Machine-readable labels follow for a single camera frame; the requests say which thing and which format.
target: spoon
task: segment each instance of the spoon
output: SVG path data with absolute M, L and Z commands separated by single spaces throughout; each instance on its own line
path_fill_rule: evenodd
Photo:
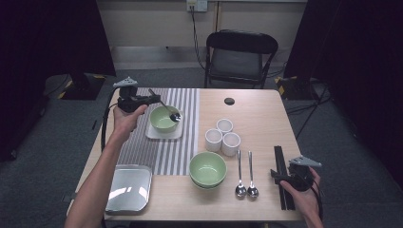
M 240 171 L 240 150 L 238 150 L 238 170 Z M 246 188 L 242 184 L 241 174 L 240 174 L 240 184 L 238 184 L 237 188 L 235 189 L 235 193 L 238 197 L 244 197 L 246 195 Z
M 256 198 L 259 196 L 258 188 L 253 184 L 253 173 L 252 173 L 252 152 L 249 151 L 249 169 L 251 172 L 251 185 L 248 188 L 248 194 L 252 198 Z
M 152 95 L 156 95 L 156 94 L 154 93 L 154 91 L 153 91 L 151 88 L 149 88 L 148 91 L 149 91 Z M 163 103 L 163 101 L 161 101 L 161 100 L 160 100 L 160 103 L 161 103 L 161 105 L 163 105 L 163 106 L 166 108 L 166 110 L 168 110 L 169 113 L 171 113 L 171 114 L 169 115 L 169 119 L 171 119 L 171 121 L 173 121 L 173 122 L 179 122 L 179 121 L 181 120 L 181 114 L 180 114 L 179 112 L 174 112 L 174 111 L 172 111 L 172 110 L 169 109 L 169 108 Z

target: bowl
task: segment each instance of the bowl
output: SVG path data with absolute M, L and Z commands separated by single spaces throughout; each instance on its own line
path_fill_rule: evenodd
M 179 110 L 174 106 L 167 105 L 167 107 L 173 112 L 179 112 Z M 162 133 L 169 133 L 175 131 L 178 125 L 178 122 L 173 122 L 169 118 L 169 115 L 171 115 L 171 113 L 166 110 L 164 106 L 158 106 L 151 111 L 149 120 L 151 122 L 151 125 L 155 129 L 157 129 L 157 131 Z
M 225 179 L 226 171 L 224 159 L 213 152 L 201 152 L 189 164 L 190 178 L 201 188 L 218 186 Z

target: forearm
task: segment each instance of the forearm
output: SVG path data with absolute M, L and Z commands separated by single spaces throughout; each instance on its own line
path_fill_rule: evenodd
M 100 159 L 78 191 L 65 227 L 99 227 L 122 145 L 119 134 L 112 133 Z
M 308 228 L 323 228 L 323 223 L 320 220 L 319 215 L 315 215 L 315 214 L 308 215 L 308 216 L 304 215 L 304 219 L 305 219 L 305 222 L 306 222 L 306 225 L 308 226 Z

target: finger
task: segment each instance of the finger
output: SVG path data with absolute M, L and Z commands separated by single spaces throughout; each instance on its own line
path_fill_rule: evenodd
M 279 184 L 281 184 L 281 186 L 291 194 L 291 196 L 295 196 L 297 194 L 297 190 L 291 186 L 291 184 L 285 180 L 282 180 L 279 182 Z
M 113 108 L 113 114 L 116 115 L 118 112 L 122 115 L 127 115 L 125 111 L 123 111 L 121 108 L 119 108 L 117 105 Z
M 312 173 L 312 176 L 314 176 L 314 181 L 319 185 L 320 183 L 320 175 L 317 173 L 317 171 L 313 167 L 309 167 L 309 170 Z
M 145 113 L 145 110 L 146 110 L 147 108 L 148 108 L 148 106 L 145 105 L 145 104 L 143 104 L 143 105 L 139 106 L 139 107 L 134 111 L 134 113 L 135 113 L 137 116 L 143 115 L 143 114 Z

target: small white cup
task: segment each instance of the small white cup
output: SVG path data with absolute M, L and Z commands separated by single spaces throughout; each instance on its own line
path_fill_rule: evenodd
M 222 135 L 231 132 L 233 127 L 232 122 L 228 119 L 221 119 L 217 121 L 217 129 L 222 133 Z
M 221 148 L 222 133 L 218 129 L 209 129 L 205 132 L 205 148 L 211 152 L 218 152 Z
M 226 133 L 222 138 L 221 152 L 226 156 L 234 156 L 240 149 L 240 136 L 234 132 Z

